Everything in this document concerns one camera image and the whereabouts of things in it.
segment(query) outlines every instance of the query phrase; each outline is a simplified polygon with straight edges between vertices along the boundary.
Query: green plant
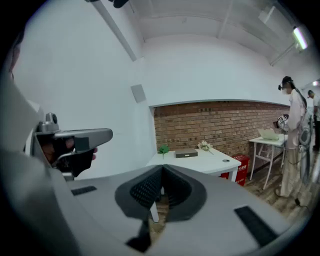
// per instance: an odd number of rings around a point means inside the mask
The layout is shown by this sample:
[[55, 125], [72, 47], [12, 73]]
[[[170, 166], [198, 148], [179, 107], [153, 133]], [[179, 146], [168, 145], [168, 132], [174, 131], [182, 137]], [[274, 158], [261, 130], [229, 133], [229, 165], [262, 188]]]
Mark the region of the green plant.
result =
[[167, 145], [162, 145], [159, 150], [158, 150], [158, 154], [162, 154], [162, 158], [165, 157], [165, 153], [169, 152], [169, 147]]

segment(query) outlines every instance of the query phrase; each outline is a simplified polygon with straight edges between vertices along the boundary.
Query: ceiling beam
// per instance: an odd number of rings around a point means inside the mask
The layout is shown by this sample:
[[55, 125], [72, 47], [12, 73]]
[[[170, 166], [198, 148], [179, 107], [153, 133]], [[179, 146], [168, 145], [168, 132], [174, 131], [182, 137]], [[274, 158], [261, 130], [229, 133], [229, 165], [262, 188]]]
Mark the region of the ceiling beam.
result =
[[126, 40], [125, 36], [119, 29], [118, 25], [116, 24], [115, 20], [112, 18], [111, 14], [108, 12], [106, 7], [101, 1], [92, 2], [94, 8], [98, 11], [101, 17], [104, 19], [105, 23], [109, 26], [113, 34], [119, 40], [120, 44], [124, 48], [124, 50], [128, 53], [131, 60], [134, 62], [138, 59], [134, 51], [132, 50], [131, 46], [129, 45], [128, 41]]
[[271, 66], [274, 66], [278, 61], [285, 57], [294, 47], [296, 43], [292, 43], [285, 51], [283, 51], [274, 61], [270, 63]]
[[139, 17], [139, 13], [138, 13], [137, 7], [135, 6], [134, 2], [128, 1], [128, 3], [130, 5], [130, 8], [131, 8], [132, 12], [134, 13], [134, 15]]
[[264, 9], [262, 12], [260, 12], [260, 14], [259, 14], [259, 19], [260, 19], [264, 24], [266, 24], [267, 21], [270, 19], [271, 14], [274, 12], [275, 8], [276, 8], [276, 7], [272, 6], [272, 7], [270, 8], [270, 10], [268, 11], [268, 13], [265, 12], [266, 9]]
[[220, 30], [219, 30], [218, 35], [217, 35], [217, 38], [218, 38], [218, 39], [220, 39], [220, 38], [222, 37], [222, 33], [223, 33], [224, 30], [225, 30], [225, 26], [226, 26], [226, 24], [227, 24], [229, 15], [230, 15], [230, 13], [231, 13], [231, 9], [232, 9], [233, 2], [234, 2], [234, 0], [230, 0], [230, 2], [229, 2], [228, 9], [227, 9], [227, 11], [226, 11], [225, 17], [224, 17], [224, 19], [223, 19], [222, 25], [221, 25]]

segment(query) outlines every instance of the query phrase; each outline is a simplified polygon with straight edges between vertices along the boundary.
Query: white lab coat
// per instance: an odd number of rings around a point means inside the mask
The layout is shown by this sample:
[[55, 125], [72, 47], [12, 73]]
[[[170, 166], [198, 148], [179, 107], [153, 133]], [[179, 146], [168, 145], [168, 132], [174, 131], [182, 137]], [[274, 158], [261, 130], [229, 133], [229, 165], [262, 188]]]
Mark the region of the white lab coat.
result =
[[305, 115], [305, 105], [294, 89], [290, 94], [290, 111], [287, 121], [288, 140], [286, 143], [286, 155], [283, 166], [283, 176], [281, 182], [280, 195], [289, 197], [290, 194], [297, 189], [300, 180], [299, 170], [299, 126]]
[[305, 115], [306, 108], [299, 93], [294, 89], [290, 94], [290, 111], [288, 125], [288, 140], [286, 147], [290, 150], [299, 146], [299, 126]]

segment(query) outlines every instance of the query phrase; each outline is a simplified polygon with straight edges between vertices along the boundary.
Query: white desk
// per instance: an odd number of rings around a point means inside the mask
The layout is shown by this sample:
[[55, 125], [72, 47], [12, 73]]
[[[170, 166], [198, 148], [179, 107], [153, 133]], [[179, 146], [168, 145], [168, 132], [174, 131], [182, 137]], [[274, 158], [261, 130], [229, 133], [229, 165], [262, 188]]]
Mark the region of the white desk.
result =
[[[210, 149], [212, 154], [202, 149], [196, 149], [196, 151], [198, 151], [198, 156], [183, 158], [176, 158], [175, 151], [169, 151], [164, 155], [156, 153], [146, 166], [174, 165], [210, 175], [229, 173], [228, 179], [232, 182], [236, 181], [238, 166], [241, 165], [240, 161], [213, 148]], [[150, 211], [153, 221], [158, 222], [159, 216], [155, 203], [152, 205]]]
[[[272, 167], [272, 163], [274, 160], [274, 154], [275, 154], [275, 148], [276, 147], [283, 147], [284, 143], [288, 140], [288, 135], [283, 135], [283, 134], [279, 134], [279, 139], [278, 140], [271, 140], [271, 139], [264, 139], [262, 137], [258, 137], [258, 138], [254, 138], [254, 139], [250, 139], [250, 142], [254, 143], [254, 154], [253, 154], [253, 164], [252, 164], [252, 170], [251, 170], [251, 175], [250, 175], [250, 181], [252, 179], [252, 175], [254, 173], [254, 168], [255, 168], [255, 162], [256, 162], [256, 158], [260, 158], [263, 159], [265, 161], [270, 162], [270, 166], [269, 166], [269, 170], [268, 170], [268, 174], [266, 176], [266, 180], [263, 186], [263, 189], [266, 188], [268, 179], [269, 179], [269, 175], [270, 175], [270, 171], [271, 171], [271, 167]], [[257, 144], [260, 143], [261, 144], [261, 148], [259, 150], [259, 153], [257, 154]], [[271, 146], [271, 158], [269, 158], [269, 154], [270, 151], [263, 151], [263, 147], [265, 145], [270, 145]], [[267, 152], [267, 156], [261, 156], [262, 152]], [[286, 149], [283, 149], [283, 156], [282, 156], [282, 162], [281, 162], [281, 167], [284, 164], [284, 159], [285, 159], [285, 153], [286, 153]]]

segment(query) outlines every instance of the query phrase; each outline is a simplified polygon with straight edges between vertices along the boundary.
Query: red box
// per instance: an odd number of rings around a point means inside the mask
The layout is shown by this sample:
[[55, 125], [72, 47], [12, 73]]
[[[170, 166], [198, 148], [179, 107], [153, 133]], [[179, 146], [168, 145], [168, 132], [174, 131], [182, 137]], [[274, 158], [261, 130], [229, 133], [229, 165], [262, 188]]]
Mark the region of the red box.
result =
[[[248, 173], [250, 158], [243, 154], [233, 156], [233, 158], [241, 162], [241, 165], [238, 166], [238, 172], [236, 174], [235, 182], [238, 183], [240, 186], [244, 186], [246, 182], [247, 173]], [[228, 179], [229, 172], [221, 173], [220, 177], [224, 179]]]

